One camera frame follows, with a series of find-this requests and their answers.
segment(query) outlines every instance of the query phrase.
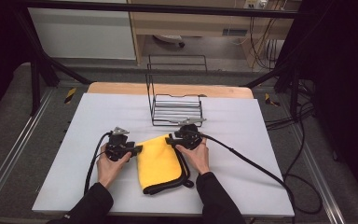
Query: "hand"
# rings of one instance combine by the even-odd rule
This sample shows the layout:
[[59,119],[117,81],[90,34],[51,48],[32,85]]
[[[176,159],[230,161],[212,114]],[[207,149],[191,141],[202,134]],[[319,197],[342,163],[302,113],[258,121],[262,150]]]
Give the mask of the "hand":
[[201,174],[210,172],[209,169],[209,148],[206,147],[206,138],[193,150],[186,149],[183,146],[176,145],[176,149],[186,155],[190,164]]
[[118,161],[111,161],[104,153],[105,150],[106,144],[101,147],[101,156],[100,159],[97,160],[98,182],[108,189],[118,176],[118,173],[120,173],[121,168],[130,159],[131,153],[127,152],[127,154]]

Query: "white wall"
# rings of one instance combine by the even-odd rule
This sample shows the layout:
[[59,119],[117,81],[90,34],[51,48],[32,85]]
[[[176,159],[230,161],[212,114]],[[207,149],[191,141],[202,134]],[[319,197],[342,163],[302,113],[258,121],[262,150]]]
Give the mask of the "white wall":
[[29,10],[43,49],[51,57],[135,60],[128,12]]

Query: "person's arm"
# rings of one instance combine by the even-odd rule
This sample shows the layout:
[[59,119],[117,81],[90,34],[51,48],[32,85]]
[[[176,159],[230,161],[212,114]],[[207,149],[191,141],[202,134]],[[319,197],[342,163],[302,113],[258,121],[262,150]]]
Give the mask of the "person's arm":
[[206,139],[202,139],[200,145],[193,150],[179,145],[176,149],[185,154],[191,165],[199,172],[196,184],[204,204],[202,209],[204,223],[245,223],[237,205],[209,168],[209,148],[206,147]]
[[212,172],[197,177],[197,191],[202,203],[204,223],[245,223],[237,205]]
[[113,198],[107,190],[117,178],[121,168],[130,159],[128,152],[118,161],[110,161],[104,153],[106,144],[101,147],[101,156],[97,161],[98,183],[95,183],[86,195],[61,219],[51,220],[48,224],[99,224],[113,206]]
[[48,224],[103,223],[112,206],[113,198],[110,192],[101,183],[95,183],[71,211]]

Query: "black jacket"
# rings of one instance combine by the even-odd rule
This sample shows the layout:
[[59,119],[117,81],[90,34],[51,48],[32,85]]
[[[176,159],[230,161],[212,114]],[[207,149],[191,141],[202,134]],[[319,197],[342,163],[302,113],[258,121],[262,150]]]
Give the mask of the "black jacket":
[[[204,223],[243,224],[241,212],[231,200],[216,176],[209,172],[197,177],[197,191],[204,207]],[[65,216],[48,224],[102,224],[113,205],[111,194],[100,183],[94,184],[88,193]]]

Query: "black pole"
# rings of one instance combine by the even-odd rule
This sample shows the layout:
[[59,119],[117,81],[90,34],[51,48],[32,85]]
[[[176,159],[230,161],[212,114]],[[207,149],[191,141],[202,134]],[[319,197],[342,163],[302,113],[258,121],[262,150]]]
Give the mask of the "black pole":
[[36,60],[31,62],[31,81],[32,81],[32,111],[33,116],[40,106],[40,82],[39,69]]
[[28,21],[25,19],[23,10],[24,7],[15,7],[15,6],[11,7],[11,11],[14,17],[16,18],[17,23],[19,24],[22,31],[27,36],[27,39],[33,50],[32,55],[35,59],[34,62],[37,62],[38,64],[38,71],[40,72],[40,74],[42,75],[43,79],[46,81],[46,84],[48,86],[57,86],[60,80],[57,78],[51,66],[46,62],[43,54],[43,48],[37,38],[37,35],[30,28]]
[[255,80],[245,84],[245,85],[240,85],[240,87],[247,87],[249,89],[254,88],[254,87],[258,86],[260,83],[263,83],[263,82],[269,80],[272,77],[280,76],[283,71],[287,70],[286,69],[287,67],[288,67],[287,65],[282,65],[280,67],[277,67],[276,69],[268,72],[267,74],[265,74],[262,77],[259,77],[259,78],[255,79]]
[[49,0],[17,0],[17,4],[23,7],[40,7],[56,9],[95,10],[95,11],[128,11],[128,12],[153,12],[153,13],[175,13],[175,14],[197,14],[216,16],[238,16],[238,17],[261,17],[281,19],[305,19],[315,17],[307,12],[290,10],[256,10],[247,8],[229,7],[191,7],[170,5],[147,5],[147,4],[121,4],[121,3],[94,3],[94,2],[69,2]]
[[298,121],[298,117],[297,117],[298,79],[299,79],[299,71],[298,68],[295,68],[292,74],[292,92],[290,95],[290,114],[292,115],[294,121]]
[[89,84],[93,83],[93,81],[88,80],[85,77],[82,77],[78,73],[76,73],[76,72],[72,71],[71,69],[67,68],[65,65],[55,61],[50,56],[48,56],[45,52],[44,52],[44,55],[45,55],[46,60],[49,61],[51,63],[51,65],[53,65],[55,68],[57,68],[57,69],[61,70],[62,72],[64,72],[66,75],[74,78],[75,80],[81,82],[82,84],[89,85]]

